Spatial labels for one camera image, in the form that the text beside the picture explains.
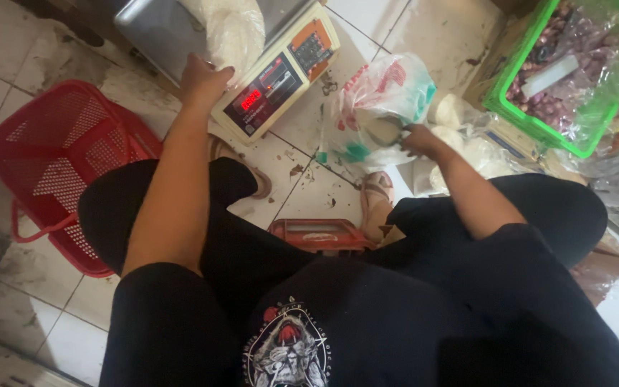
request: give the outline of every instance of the graphic print on shirt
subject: graphic print on shirt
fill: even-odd
[[[327,387],[331,375],[331,348],[326,333],[290,297],[264,312],[259,334],[245,346],[245,382],[253,387]]]

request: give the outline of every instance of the digital scale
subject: digital scale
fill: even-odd
[[[243,144],[260,138],[338,58],[340,43],[316,0],[258,0],[266,44],[242,86],[226,92],[212,118]],[[204,54],[206,32],[176,0],[133,0],[116,26],[169,79],[179,84],[190,52]]]

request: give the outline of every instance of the black pants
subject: black pants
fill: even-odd
[[[87,241],[107,266],[120,273],[128,237],[157,161],[140,161],[106,173],[81,196],[78,215]],[[229,312],[249,312],[257,300],[315,258],[226,208],[257,190],[252,173],[230,158],[209,165],[211,208],[202,252],[203,277]],[[570,268],[603,236],[605,206],[586,187],[539,174],[491,182],[537,227],[558,260]],[[360,259],[428,280],[430,260],[451,259],[473,243],[451,198],[403,199],[389,215],[407,238],[369,251]]]

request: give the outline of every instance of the hand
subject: hand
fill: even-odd
[[[408,151],[408,156],[426,156],[436,161],[440,151],[450,149],[443,141],[434,136],[429,129],[421,124],[411,124],[404,128],[410,135],[401,142],[402,150]]]
[[[188,64],[181,78],[181,102],[183,108],[194,108],[209,115],[226,83],[233,77],[233,66],[216,71],[214,65],[195,54],[188,55]]]

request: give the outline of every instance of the black shirt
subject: black shirt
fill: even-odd
[[[240,316],[190,270],[141,267],[100,385],[619,386],[618,339],[531,226],[455,254],[429,282],[317,258]]]

